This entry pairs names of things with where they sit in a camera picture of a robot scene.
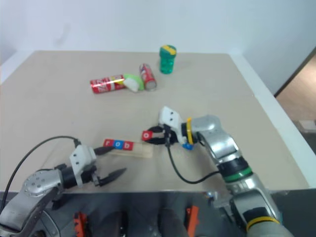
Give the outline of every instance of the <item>blue tag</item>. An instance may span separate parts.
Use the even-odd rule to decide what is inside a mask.
[[[191,145],[190,143],[185,143],[182,145],[183,148],[192,151],[193,150],[193,145]]]
[[[123,144],[124,141],[115,140],[113,146],[115,147],[115,149],[123,150]]]

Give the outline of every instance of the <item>white table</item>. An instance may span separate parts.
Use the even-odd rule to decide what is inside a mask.
[[[251,70],[245,70],[244,65],[237,68],[235,63],[245,62],[238,56],[232,58],[234,61],[227,54],[179,53],[174,72],[163,75],[158,71],[157,53],[35,52],[1,87],[1,189],[18,161],[38,142],[61,134],[78,137],[93,147],[102,145],[105,138],[140,141],[141,132],[157,123],[164,105],[178,111],[184,119],[217,115],[269,189],[312,186],[311,174],[302,174],[300,170],[306,163],[298,162],[297,149],[290,147],[282,128],[276,130],[276,124],[271,123],[278,118],[269,115],[269,119],[267,114],[271,111],[262,108],[267,107],[267,100],[260,98],[262,89],[254,95],[255,85],[239,72],[242,68],[243,75],[249,75]],[[151,65],[155,74],[156,91],[134,94],[124,89],[92,93],[90,79],[137,74],[139,65],[144,62]],[[72,150],[72,142],[67,140],[39,148],[21,167],[11,189],[19,190],[25,178],[37,169],[69,163]],[[215,170],[199,146],[190,152],[176,145],[172,152],[187,179],[196,180]],[[151,159],[106,156],[98,160],[97,165],[100,176],[122,167],[127,167],[127,171],[104,187],[87,184],[70,192],[224,189],[219,175],[198,185],[181,181],[172,169],[164,146],[154,147]]]

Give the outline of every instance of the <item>red soda can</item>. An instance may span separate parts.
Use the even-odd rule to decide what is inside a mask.
[[[139,66],[140,77],[144,82],[144,86],[146,90],[155,90],[157,87],[156,80],[154,78],[154,74],[150,66],[146,63],[143,63]]]
[[[112,90],[120,90],[125,88],[124,84],[124,76],[117,75],[111,76],[102,79],[96,79],[90,81],[91,89],[94,93],[99,94],[103,92],[108,92]]]

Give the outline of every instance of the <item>yellow ring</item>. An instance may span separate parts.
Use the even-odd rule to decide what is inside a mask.
[[[187,120],[187,135],[188,135],[188,142],[193,145],[193,138],[192,138],[192,132],[191,132],[191,120],[192,118],[188,118]]]
[[[246,227],[247,232],[248,232],[248,230],[250,229],[250,227],[252,225],[254,225],[254,224],[258,223],[258,222],[262,222],[262,221],[273,221],[273,222],[275,222],[277,224],[280,224],[280,222],[277,219],[273,218],[273,217],[261,216],[261,217],[257,217],[257,218],[255,218],[255,219],[253,219],[253,220],[248,222],[247,227]]]

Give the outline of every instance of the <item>green ring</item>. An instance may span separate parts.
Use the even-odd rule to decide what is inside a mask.
[[[233,181],[237,181],[238,179],[242,178],[243,176],[246,176],[248,174],[252,173],[252,170],[250,167],[243,169],[242,171],[236,173],[236,174],[232,174],[230,176],[227,177],[223,177],[223,179],[225,180],[225,182],[233,182]]]

